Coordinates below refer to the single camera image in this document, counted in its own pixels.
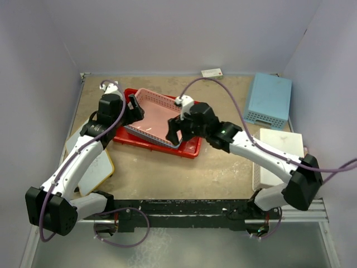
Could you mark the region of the light blue perforated basket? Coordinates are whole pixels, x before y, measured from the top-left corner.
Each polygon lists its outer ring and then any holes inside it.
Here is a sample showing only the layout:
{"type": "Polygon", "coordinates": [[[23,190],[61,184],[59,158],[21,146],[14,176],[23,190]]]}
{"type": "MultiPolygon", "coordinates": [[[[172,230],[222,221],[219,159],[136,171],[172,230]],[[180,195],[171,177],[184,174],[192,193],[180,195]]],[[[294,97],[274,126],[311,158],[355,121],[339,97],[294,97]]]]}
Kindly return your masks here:
{"type": "Polygon", "coordinates": [[[256,73],[248,90],[243,118],[282,130],[288,122],[292,81],[276,75],[256,73]]]}

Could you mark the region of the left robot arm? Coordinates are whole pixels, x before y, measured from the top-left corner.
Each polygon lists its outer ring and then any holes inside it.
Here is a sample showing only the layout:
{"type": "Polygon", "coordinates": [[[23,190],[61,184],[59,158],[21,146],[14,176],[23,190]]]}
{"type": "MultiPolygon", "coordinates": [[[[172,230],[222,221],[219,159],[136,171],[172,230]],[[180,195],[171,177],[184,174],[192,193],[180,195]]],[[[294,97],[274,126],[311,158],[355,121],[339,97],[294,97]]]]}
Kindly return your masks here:
{"type": "Polygon", "coordinates": [[[77,221],[94,214],[102,219],[113,216],[114,197],[103,191],[72,199],[75,188],[91,163],[106,149],[122,126],[143,120],[144,110],[135,95],[102,95],[98,110],[83,125],[80,136],[65,161],[41,187],[25,194],[27,214],[40,230],[66,236],[77,221]]]}

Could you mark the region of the pink perforated basket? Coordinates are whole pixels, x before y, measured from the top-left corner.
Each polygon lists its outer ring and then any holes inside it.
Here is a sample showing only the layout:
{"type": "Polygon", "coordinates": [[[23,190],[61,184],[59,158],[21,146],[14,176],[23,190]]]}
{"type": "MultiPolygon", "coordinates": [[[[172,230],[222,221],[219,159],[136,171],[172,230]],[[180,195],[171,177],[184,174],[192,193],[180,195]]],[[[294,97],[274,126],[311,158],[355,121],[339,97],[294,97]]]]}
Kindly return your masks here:
{"type": "Polygon", "coordinates": [[[168,120],[180,114],[175,100],[162,94],[141,88],[135,96],[144,110],[144,119],[128,126],[147,130],[148,133],[166,138],[168,120]]]}

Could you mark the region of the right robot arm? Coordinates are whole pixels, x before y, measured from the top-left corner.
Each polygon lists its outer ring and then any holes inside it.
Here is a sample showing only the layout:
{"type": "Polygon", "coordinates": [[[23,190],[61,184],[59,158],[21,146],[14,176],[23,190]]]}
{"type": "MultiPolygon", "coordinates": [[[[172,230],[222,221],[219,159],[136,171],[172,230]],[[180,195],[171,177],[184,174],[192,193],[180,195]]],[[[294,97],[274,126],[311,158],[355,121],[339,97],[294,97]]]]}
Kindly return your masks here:
{"type": "Polygon", "coordinates": [[[218,119],[207,103],[176,100],[180,114],[168,120],[166,139],[179,144],[201,137],[217,150],[244,157],[265,168],[282,180],[282,183],[267,189],[257,190],[249,200],[248,212],[253,218],[262,218],[268,210],[290,205],[307,211],[322,186],[317,159],[292,155],[275,149],[260,140],[249,137],[241,127],[218,119]]]}

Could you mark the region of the red plastic tray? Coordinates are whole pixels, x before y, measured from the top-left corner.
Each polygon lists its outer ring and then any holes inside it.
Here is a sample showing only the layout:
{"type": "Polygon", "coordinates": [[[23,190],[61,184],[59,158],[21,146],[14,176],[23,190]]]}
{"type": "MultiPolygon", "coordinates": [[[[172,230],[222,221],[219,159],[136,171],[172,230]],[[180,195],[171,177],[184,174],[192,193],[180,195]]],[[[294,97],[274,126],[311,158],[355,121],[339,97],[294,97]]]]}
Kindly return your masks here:
{"type": "MultiPolygon", "coordinates": [[[[135,95],[135,93],[137,91],[138,90],[136,90],[136,89],[127,88],[124,91],[126,100],[129,99],[128,96],[130,94],[135,95]]],[[[169,96],[169,95],[165,95],[165,96],[175,99],[175,97],[173,97],[173,96],[169,96]]],[[[182,144],[177,149],[171,149],[168,147],[154,145],[151,142],[147,142],[139,137],[136,137],[136,136],[128,133],[124,127],[120,127],[117,130],[116,136],[113,138],[113,141],[131,145],[131,146],[135,146],[135,147],[148,149],[151,151],[158,151],[158,152],[163,152],[163,153],[167,153],[167,154],[171,154],[171,155],[185,157],[188,159],[194,159],[195,157],[198,156],[198,154],[200,152],[200,148],[201,148],[201,143],[202,143],[202,139],[196,137],[196,138],[192,138],[190,141],[182,141],[182,144]]]]}

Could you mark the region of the white perforated basket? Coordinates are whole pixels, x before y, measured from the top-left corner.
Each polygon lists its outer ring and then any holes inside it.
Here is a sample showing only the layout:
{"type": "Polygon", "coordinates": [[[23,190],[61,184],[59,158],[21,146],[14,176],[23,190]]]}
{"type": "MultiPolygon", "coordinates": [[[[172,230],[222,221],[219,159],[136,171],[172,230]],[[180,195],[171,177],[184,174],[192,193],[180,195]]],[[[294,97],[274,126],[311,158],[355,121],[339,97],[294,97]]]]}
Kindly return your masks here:
{"type": "MultiPolygon", "coordinates": [[[[303,139],[300,133],[261,128],[253,137],[286,153],[299,157],[304,157],[305,155],[303,139]]],[[[272,172],[255,163],[253,164],[253,191],[267,189],[282,183],[283,181],[272,172]]]]}

